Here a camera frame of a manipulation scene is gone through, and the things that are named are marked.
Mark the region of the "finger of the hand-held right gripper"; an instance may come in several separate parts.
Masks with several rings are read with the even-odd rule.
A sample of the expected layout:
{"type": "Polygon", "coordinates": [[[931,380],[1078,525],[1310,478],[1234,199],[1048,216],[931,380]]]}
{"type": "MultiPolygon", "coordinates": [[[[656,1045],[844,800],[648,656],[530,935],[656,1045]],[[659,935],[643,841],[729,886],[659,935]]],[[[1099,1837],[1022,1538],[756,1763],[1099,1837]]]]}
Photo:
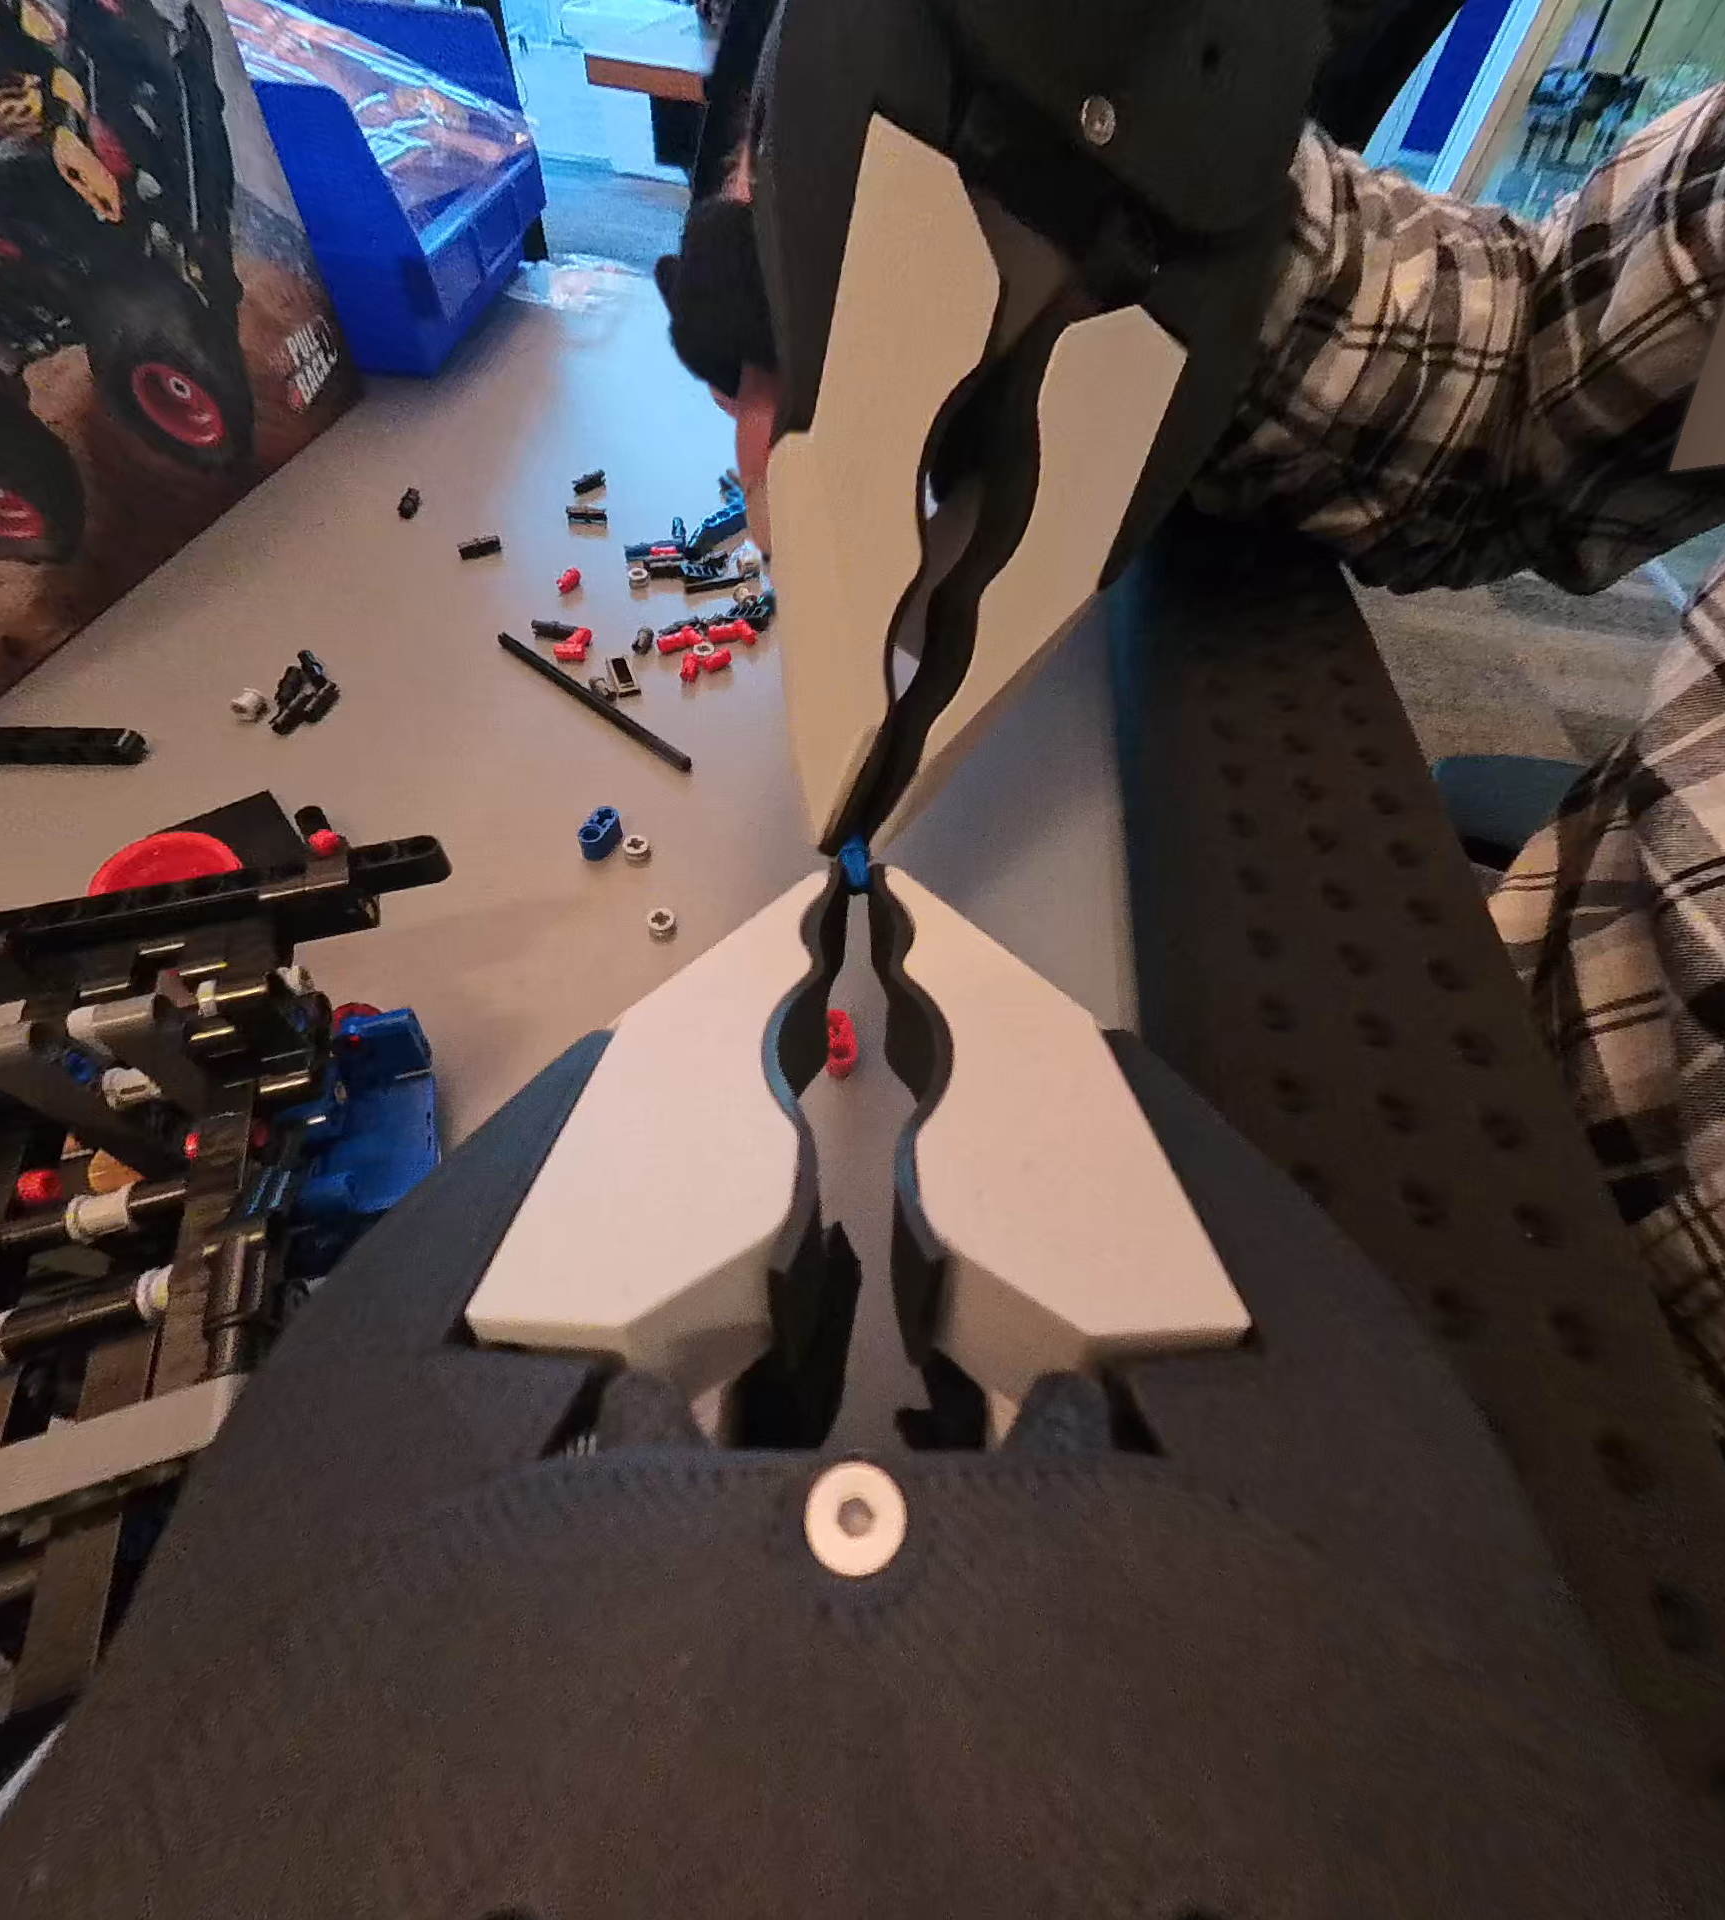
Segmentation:
{"type": "Polygon", "coordinates": [[[889,766],[860,828],[873,848],[938,795],[1088,607],[1185,358],[1139,305],[1058,334],[1033,423],[929,596],[918,673],[892,710],[889,766]]]}
{"type": "Polygon", "coordinates": [[[874,113],[811,425],[771,454],[782,696],[812,841],[891,713],[897,609],[923,568],[923,449],[984,360],[1000,272],[955,162],[874,113]]]}

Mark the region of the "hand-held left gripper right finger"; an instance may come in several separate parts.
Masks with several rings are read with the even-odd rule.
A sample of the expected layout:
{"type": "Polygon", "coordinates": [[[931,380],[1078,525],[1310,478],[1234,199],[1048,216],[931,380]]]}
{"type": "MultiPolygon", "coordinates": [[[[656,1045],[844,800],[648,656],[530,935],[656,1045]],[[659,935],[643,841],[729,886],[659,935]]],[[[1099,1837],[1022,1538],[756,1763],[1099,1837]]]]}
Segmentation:
{"type": "Polygon", "coordinates": [[[1252,1316],[1088,1009],[901,867],[874,867],[904,1351],[1018,1405],[1241,1343],[1252,1316]]]}

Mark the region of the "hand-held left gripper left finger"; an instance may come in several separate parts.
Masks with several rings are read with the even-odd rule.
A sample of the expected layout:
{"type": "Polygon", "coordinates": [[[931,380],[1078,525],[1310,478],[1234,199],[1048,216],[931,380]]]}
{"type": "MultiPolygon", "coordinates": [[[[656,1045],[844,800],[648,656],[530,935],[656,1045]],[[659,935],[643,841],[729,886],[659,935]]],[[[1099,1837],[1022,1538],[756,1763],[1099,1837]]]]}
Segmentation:
{"type": "Polygon", "coordinates": [[[771,1364],[832,1415],[844,1233],[800,1091],[842,948],[844,880],[806,875],[610,1024],[465,1308],[477,1341],[613,1360],[684,1399],[771,1364]]]}

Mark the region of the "toy brick vehicle chassis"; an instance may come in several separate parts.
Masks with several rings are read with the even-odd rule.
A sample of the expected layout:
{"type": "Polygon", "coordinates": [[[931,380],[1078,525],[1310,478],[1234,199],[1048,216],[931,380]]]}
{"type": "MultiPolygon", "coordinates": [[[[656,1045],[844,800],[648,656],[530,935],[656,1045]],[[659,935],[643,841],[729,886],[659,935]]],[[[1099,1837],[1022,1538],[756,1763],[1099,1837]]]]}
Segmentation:
{"type": "Polygon", "coordinates": [[[445,881],[419,834],[0,911],[0,1740],[99,1662],[301,1300],[438,1163],[407,1007],[305,965],[445,881]]]}

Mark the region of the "person's right forearm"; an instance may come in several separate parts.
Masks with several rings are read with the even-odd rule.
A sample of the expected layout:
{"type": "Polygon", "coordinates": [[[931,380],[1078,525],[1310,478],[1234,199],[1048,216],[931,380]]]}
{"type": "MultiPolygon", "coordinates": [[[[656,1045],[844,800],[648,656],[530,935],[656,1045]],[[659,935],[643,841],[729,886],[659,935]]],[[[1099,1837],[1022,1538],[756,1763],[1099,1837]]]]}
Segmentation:
{"type": "Polygon", "coordinates": [[[1593,593],[1725,522],[1671,460],[1725,303],[1725,79],[1540,220],[1308,122],[1255,374],[1190,487],[1373,587],[1593,593]]]}

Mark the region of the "person's right hand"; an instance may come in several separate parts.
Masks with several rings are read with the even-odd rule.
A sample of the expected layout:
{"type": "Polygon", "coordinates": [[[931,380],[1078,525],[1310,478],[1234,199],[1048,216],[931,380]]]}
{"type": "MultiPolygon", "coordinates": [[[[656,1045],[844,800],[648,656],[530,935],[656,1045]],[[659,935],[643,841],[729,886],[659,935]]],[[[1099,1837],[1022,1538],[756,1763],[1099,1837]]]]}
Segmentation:
{"type": "Polygon", "coordinates": [[[771,543],[769,466],[776,439],[778,384],[769,367],[748,363],[739,374],[735,395],[725,399],[735,425],[735,472],[744,498],[751,536],[771,543]]]}

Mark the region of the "pile of small brick pieces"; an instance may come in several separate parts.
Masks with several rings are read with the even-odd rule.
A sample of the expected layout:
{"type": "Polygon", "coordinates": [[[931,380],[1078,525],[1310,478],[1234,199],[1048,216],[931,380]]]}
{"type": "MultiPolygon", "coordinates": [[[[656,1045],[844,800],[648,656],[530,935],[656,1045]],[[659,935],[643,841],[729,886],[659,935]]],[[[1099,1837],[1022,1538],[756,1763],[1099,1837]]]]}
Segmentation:
{"type": "Polygon", "coordinates": [[[776,617],[776,592],[748,534],[742,476],[727,466],[716,499],[700,515],[674,513],[648,536],[613,547],[610,483],[604,466],[572,473],[561,505],[561,528],[593,557],[572,555],[553,577],[556,613],[535,616],[529,635],[507,635],[502,646],[520,659],[540,662],[581,681],[598,706],[618,706],[643,694],[643,667],[670,659],[680,684],[727,673],[776,617]],[[593,560],[610,555],[621,565],[632,607],[646,612],[659,592],[670,596],[666,613],[635,625],[618,644],[598,635],[589,616],[593,560]]]}

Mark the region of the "black perforated panel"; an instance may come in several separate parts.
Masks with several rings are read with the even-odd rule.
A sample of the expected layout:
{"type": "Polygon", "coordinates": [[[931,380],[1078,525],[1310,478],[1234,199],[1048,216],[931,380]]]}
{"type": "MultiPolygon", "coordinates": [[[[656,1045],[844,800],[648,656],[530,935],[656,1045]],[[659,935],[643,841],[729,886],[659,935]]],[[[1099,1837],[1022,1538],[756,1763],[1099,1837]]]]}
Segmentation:
{"type": "Polygon", "coordinates": [[[1337,563],[1109,592],[1141,1031],[1403,1297],[1725,1880],[1725,1463],[1337,563]]]}

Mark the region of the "long black axle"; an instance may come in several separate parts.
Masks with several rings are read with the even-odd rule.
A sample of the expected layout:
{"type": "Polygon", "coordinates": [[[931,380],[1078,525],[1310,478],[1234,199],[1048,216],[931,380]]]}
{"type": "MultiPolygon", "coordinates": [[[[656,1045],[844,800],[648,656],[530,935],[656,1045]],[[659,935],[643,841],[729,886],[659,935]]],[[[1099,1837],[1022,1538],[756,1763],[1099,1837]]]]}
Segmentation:
{"type": "Polygon", "coordinates": [[[520,665],[539,675],[540,681],[563,691],[578,707],[585,707],[594,718],[602,719],[621,735],[638,744],[643,750],[652,754],[661,764],[672,768],[682,775],[691,775],[694,769],[692,755],[678,748],[674,741],[666,739],[663,733],[650,730],[646,723],[637,719],[632,713],[624,711],[613,697],[602,696],[593,687],[570,675],[561,664],[553,657],[545,657],[540,652],[523,644],[507,631],[495,633],[497,646],[520,665]]]}

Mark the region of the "blue plastic container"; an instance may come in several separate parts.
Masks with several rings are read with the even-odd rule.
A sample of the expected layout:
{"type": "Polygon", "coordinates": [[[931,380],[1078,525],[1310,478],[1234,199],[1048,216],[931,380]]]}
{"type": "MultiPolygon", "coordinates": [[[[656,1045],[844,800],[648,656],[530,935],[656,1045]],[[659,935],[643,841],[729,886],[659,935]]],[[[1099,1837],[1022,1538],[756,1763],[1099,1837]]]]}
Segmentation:
{"type": "Polygon", "coordinates": [[[229,1],[357,366],[432,375],[545,255],[545,181],[495,14],[229,1]]]}

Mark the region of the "dark flat panel piece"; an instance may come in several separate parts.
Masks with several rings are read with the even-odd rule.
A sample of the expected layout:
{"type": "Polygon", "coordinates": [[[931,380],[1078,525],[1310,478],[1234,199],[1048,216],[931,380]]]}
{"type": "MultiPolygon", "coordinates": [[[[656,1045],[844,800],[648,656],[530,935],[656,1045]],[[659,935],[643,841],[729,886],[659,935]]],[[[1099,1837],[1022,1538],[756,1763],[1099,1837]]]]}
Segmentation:
{"type": "Polygon", "coordinates": [[[167,881],[235,877],[243,871],[292,867],[313,858],[292,816],[269,789],[190,816],[169,831],[194,836],[202,843],[167,856],[167,881]]]}

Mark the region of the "red wheel rim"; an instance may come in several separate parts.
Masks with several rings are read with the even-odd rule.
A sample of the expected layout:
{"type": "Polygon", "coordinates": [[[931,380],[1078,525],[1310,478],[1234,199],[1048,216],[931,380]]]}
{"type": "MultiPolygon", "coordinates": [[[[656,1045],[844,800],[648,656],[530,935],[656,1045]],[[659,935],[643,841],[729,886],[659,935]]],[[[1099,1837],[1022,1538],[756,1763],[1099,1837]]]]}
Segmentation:
{"type": "Polygon", "coordinates": [[[219,836],[199,828],[156,829],[130,840],[97,867],[87,898],[221,877],[244,870],[244,859],[219,836]]]}

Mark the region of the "black pin cluster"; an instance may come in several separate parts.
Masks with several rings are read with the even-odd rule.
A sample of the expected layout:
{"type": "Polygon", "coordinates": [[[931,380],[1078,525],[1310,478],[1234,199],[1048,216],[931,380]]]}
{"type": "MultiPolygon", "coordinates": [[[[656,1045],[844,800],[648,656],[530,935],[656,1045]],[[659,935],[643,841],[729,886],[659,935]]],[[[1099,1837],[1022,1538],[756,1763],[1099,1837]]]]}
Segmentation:
{"type": "Polygon", "coordinates": [[[269,730],[287,737],[303,725],[322,722],[341,701],[343,690],[310,648],[301,648],[275,690],[269,730]]]}

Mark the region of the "person's plaid shirt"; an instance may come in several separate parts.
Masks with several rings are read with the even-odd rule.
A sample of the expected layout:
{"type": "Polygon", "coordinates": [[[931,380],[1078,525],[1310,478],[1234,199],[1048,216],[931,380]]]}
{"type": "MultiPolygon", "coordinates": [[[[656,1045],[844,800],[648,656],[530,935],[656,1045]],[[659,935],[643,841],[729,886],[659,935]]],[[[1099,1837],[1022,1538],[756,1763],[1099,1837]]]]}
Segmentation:
{"type": "Polygon", "coordinates": [[[1725,549],[1493,917],[1725,1451],[1725,549]]]}

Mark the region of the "toy set box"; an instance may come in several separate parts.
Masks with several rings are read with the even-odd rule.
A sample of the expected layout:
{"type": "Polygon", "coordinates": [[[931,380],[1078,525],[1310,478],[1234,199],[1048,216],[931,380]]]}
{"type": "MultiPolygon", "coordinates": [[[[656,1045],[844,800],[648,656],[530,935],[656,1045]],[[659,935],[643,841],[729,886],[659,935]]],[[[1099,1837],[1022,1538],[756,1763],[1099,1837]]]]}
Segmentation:
{"type": "Polygon", "coordinates": [[[224,6],[0,1],[0,691],[359,392],[224,6]]]}

